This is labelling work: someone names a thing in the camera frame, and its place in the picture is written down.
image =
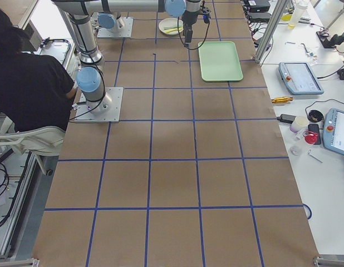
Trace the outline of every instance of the white cup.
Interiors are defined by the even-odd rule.
[[[291,126],[289,129],[292,132],[299,132],[301,129],[307,127],[309,124],[308,119],[304,116],[296,116],[294,118],[294,121],[292,122]]]

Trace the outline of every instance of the yellow utensil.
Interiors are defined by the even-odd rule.
[[[183,29],[183,27],[175,27],[175,28],[172,28],[172,29],[167,29],[166,31],[163,31],[164,33],[170,33],[170,32],[175,32],[175,31],[181,31]]]

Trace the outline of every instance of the green tray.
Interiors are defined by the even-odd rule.
[[[235,43],[204,42],[198,51],[202,79],[206,82],[240,81],[243,78]]]

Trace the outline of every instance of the white chair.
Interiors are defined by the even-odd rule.
[[[7,133],[13,122],[6,117],[0,129],[0,146],[10,146],[15,153],[22,155],[25,151],[34,154],[44,175],[51,175],[46,170],[41,156],[58,156],[61,152],[65,132],[56,126],[46,126],[32,131]]]

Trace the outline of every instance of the black t-shirt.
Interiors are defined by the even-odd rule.
[[[0,111],[18,131],[44,126],[67,128],[73,80],[51,56],[19,53],[0,56]]]

